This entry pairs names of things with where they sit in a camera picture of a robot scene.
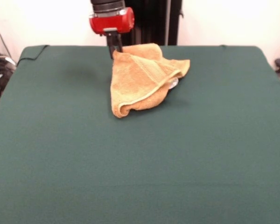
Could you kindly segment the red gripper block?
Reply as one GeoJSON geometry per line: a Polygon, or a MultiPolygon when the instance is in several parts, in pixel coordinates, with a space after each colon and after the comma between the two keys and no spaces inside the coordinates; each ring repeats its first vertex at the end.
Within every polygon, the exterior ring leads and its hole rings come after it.
{"type": "Polygon", "coordinates": [[[113,59],[115,49],[123,52],[121,34],[130,32],[134,27],[134,12],[131,7],[125,7],[109,13],[92,14],[89,23],[93,32],[98,35],[118,32],[115,36],[111,34],[106,36],[110,57],[113,59]]]}

